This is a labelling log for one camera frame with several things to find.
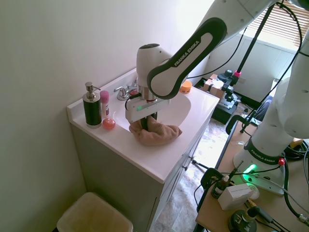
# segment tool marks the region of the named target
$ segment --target green light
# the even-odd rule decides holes
[[[256,165],[255,164],[251,164],[249,168],[247,168],[244,173],[249,173],[251,172],[254,168],[256,168]]]
[[[255,169],[256,168],[256,165],[255,164],[251,164],[250,165],[250,167],[249,168],[247,168],[245,171],[244,171],[244,173],[249,173],[249,172],[251,172],[253,169]],[[249,176],[248,175],[246,175],[246,174],[243,174],[242,175],[242,177],[246,180],[246,181],[249,181]]]

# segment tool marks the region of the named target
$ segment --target brown towel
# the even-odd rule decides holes
[[[158,146],[168,144],[177,139],[182,130],[177,126],[164,125],[156,121],[152,116],[147,117],[148,131],[141,126],[140,120],[132,122],[129,130],[135,138],[144,145]]]

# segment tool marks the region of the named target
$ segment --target franka emika robot arm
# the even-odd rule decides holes
[[[138,91],[140,97],[127,103],[126,118],[134,122],[152,115],[169,105],[179,92],[191,70],[212,50],[223,44],[255,20],[276,0],[215,0],[202,22],[189,40],[170,55],[158,44],[142,46],[137,53]],[[308,0],[294,0],[309,10]],[[309,53],[309,32],[306,33],[301,52]],[[245,149],[234,157],[234,165],[244,172],[254,164],[255,171],[278,166],[283,150],[295,138],[309,138],[309,58],[298,55],[292,66],[291,77],[277,87],[273,101],[263,123]],[[284,168],[260,173],[280,186],[284,184]],[[283,194],[281,188],[261,178],[251,182],[274,193]]]

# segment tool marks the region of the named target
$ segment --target pink bottle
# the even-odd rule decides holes
[[[108,91],[103,90],[100,92],[102,117],[108,117],[110,110],[108,108],[108,102],[110,101],[110,95]]]

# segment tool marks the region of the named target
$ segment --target desk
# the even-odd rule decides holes
[[[241,122],[238,122],[235,132],[230,141],[227,141],[228,146],[225,153],[218,161],[218,170],[222,172],[229,172],[234,169],[233,156],[237,152],[243,149],[243,143],[247,142],[249,136],[245,133],[240,133]],[[246,131],[249,134],[253,134],[256,127],[249,125]],[[305,174],[303,170],[303,161],[289,162],[289,192],[291,195],[305,208],[309,208],[309,195],[308,185],[306,183]],[[243,184],[241,177],[235,176],[233,178],[235,184]],[[276,195],[274,193],[259,189],[260,197],[254,201],[259,207],[264,209],[270,216],[272,216],[277,222],[282,224],[285,228],[291,232],[307,232],[309,228],[291,213],[285,204],[284,197]],[[290,199],[292,207],[298,213],[304,213],[298,205],[296,205],[292,199]],[[210,232],[229,232],[227,222],[231,215],[236,210],[223,211],[218,201],[211,196],[211,188],[206,195],[204,202],[200,208],[196,222],[199,225],[199,229],[206,228]],[[258,232],[270,232],[273,231],[264,225],[257,223]]]

